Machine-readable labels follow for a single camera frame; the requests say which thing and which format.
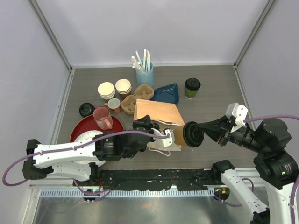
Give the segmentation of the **black coffee lid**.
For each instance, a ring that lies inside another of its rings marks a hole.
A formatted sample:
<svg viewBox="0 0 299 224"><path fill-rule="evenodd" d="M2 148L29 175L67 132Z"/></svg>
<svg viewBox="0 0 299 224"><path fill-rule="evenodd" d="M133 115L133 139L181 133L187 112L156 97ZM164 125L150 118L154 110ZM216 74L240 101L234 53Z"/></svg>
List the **black coffee lid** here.
<svg viewBox="0 0 299 224"><path fill-rule="evenodd" d="M187 122L183 128L183 139L189 147L199 147L204 140L204 133L200 130L198 123Z"/></svg>
<svg viewBox="0 0 299 224"><path fill-rule="evenodd" d="M201 87L201 83L196 78L189 78L185 81L185 88L190 91L198 91Z"/></svg>

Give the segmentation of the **brown paper bag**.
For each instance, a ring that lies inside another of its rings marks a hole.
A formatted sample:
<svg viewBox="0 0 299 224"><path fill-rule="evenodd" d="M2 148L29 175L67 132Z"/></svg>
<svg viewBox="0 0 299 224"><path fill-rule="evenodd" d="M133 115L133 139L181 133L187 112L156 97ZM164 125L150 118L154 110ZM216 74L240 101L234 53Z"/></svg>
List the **brown paper bag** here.
<svg viewBox="0 0 299 224"><path fill-rule="evenodd" d="M185 123L175 104L137 99L135 104L134 120L139 120L149 115L152 122L159 125L152 128L154 135L165 135L164 130L171 134L168 139L155 139L147 144L147 149L170 156L172 151L180 151L181 146L175 144L174 129Z"/></svg>

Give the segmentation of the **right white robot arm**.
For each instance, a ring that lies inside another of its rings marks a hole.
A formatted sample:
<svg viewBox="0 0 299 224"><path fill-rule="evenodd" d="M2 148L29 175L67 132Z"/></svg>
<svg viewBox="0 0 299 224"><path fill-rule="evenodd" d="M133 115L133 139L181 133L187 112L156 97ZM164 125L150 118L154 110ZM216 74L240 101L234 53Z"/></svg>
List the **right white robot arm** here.
<svg viewBox="0 0 299 224"><path fill-rule="evenodd" d="M299 186L299 167L285 150L291 140L284 115L258 117L256 130L249 126L254 119L237 120L226 116L197 124L197 129L221 146L234 143L257 153L253 163L264 182L268 205L261 203L239 177L228 160L212 165L211 179L224 183L249 212L252 224L297 224L296 192Z"/></svg>

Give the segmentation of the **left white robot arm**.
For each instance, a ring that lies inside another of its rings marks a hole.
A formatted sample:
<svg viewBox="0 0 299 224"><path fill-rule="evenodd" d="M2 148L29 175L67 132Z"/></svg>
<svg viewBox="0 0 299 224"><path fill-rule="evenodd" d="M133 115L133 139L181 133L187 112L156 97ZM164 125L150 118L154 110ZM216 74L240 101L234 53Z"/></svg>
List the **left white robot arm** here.
<svg viewBox="0 0 299 224"><path fill-rule="evenodd" d="M149 142L166 138L155 129L149 116L133 124L132 130L104 132L83 141L64 144L45 145L30 139L22 166L23 177L25 180L39 180L56 175L95 186L100 175L89 163L131 159L144 151ZM87 161L87 164L77 164L78 161Z"/></svg>

